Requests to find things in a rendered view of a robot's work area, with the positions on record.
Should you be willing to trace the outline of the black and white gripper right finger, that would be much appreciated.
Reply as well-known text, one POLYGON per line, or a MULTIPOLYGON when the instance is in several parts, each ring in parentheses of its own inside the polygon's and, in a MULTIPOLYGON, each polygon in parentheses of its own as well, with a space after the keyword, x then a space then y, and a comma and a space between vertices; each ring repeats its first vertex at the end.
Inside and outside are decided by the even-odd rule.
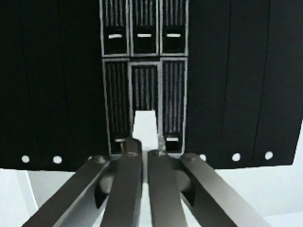
POLYGON ((170 157, 154 111, 145 112, 145 172, 151 227, 188 227, 182 201, 200 227, 273 227, 201 156, 170 157))

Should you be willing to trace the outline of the black server rack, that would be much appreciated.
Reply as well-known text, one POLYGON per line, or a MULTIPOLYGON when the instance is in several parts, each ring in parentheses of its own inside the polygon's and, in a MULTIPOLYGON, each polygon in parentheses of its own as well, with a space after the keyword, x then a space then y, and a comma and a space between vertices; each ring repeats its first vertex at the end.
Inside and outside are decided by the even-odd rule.
POLYGON ((145 111, 172 158, 292 166, 303 0, 0 0, 0 169, 116 160, 145 111))

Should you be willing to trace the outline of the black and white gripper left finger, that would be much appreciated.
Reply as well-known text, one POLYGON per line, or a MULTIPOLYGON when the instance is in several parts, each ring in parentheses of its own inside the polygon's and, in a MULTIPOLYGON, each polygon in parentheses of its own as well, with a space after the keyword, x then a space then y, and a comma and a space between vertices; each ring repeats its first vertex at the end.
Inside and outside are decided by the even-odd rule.
POLYGON ((143 183, 145 112, 136 112, 121 157, 91 157, 21 227, 92 227, 103 210, 99 227, 139 227, 143 183))

